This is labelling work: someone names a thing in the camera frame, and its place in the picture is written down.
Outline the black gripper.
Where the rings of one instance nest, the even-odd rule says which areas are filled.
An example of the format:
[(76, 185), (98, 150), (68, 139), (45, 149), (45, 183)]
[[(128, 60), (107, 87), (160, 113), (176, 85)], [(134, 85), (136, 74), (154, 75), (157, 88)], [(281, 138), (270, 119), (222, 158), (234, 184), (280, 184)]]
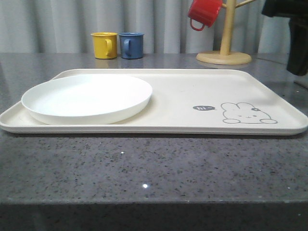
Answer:
[(306, 0), (266, 0), (262, 14), (289, 18), (290, 51), (286, 69), (297, 76), (308, 72), (308, 2)]

